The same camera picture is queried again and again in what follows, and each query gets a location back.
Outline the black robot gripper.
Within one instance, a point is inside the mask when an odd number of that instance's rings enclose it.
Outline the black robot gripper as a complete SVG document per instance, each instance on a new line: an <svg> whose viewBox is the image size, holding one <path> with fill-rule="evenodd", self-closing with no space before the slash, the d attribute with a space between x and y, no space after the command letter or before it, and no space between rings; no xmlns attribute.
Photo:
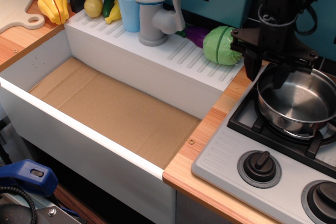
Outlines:
<svg viewBox="0 0 336 224"><path fill-rule="evenodd" d="M275 67L272 80L274 89L280 89L287 80L291 65L308 69L315 66L319 54L297 38L295 28L298 15L295 13L288 18L288 13L280 6L272 8L261 4L258 27L232 30L231 50L240 52L244 57L249 80L257 78L264 60L283 63Z"/></svg>

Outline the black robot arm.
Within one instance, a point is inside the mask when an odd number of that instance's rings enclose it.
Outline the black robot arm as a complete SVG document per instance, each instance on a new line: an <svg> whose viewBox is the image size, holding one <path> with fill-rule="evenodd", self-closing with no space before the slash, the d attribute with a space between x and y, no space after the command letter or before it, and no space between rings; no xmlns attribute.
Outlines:
<svg viewBox="0 0 336 224"><path fill-rule="evenodd" d="M257 28L233 29L231 50L244 58L247 77L255 80L263 60L276 64L273 87L279 89L297 70L311 71L319 54L301 42L317 29L318 19L311 4L317 0L262 0Z"/></svg>

